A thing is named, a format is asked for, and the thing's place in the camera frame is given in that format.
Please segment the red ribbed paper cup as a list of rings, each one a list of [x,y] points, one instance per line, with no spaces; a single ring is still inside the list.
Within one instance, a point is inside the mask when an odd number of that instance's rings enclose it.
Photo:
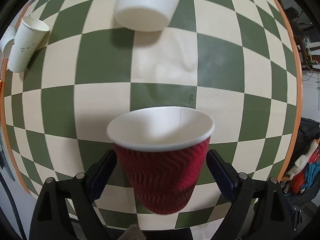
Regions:
[[[206,113],[162,106],[122,114],[106,133],[139,201],[169,215],[188,204],[214,128]]]

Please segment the small white paper cup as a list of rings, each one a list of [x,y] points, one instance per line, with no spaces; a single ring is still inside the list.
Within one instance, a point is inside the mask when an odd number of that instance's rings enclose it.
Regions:
[[[16,35],[15,27],[10,25],[1,38],[1,52],[4,58],[8,58],[11,52],[11,48],[14,44]]]

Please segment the white printed paper cup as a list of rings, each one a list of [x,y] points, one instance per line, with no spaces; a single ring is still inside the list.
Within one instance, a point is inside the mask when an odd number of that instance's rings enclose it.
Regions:
[[[31,16],[23,17],[16,32],[7,68],[13,73],[24,72],[35,50],[49,31],[49,26],[43,21]]]

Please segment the plain white foam cup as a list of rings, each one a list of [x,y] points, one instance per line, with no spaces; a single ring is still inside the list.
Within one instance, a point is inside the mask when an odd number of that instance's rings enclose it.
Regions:
[[[127,29],[154,32],[165,29],[179,0],[116,0],[115,20]]]

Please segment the black stroller with clothes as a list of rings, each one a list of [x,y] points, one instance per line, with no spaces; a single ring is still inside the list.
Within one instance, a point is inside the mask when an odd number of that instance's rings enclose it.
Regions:
[[[295,161],[301,155],[308,151],[315,139],[319,139],[319,122],[301,118],[293,154],[286,172],[293,167]],[[289,180],[285,174],[280,182],[284,196],[293,205],[303,205],[312,201],[319,192],[319,145],[303,170],[295,175],[292,180]]]

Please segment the white duck plush toy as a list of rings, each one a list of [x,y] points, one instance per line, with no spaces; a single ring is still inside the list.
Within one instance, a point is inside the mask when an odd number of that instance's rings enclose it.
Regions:
[[[311,158],[311,155],[315,152],[315,150],[318,148],[319,145],[319,139],[315,139],[312,141],[308,151],[301,155],[296,161],[293,167],[286,172],[285,176],[289,178],[289,180],[292,180],[295,175],[299,174],[303,170],[303,168],[308,163],[309,159]]]

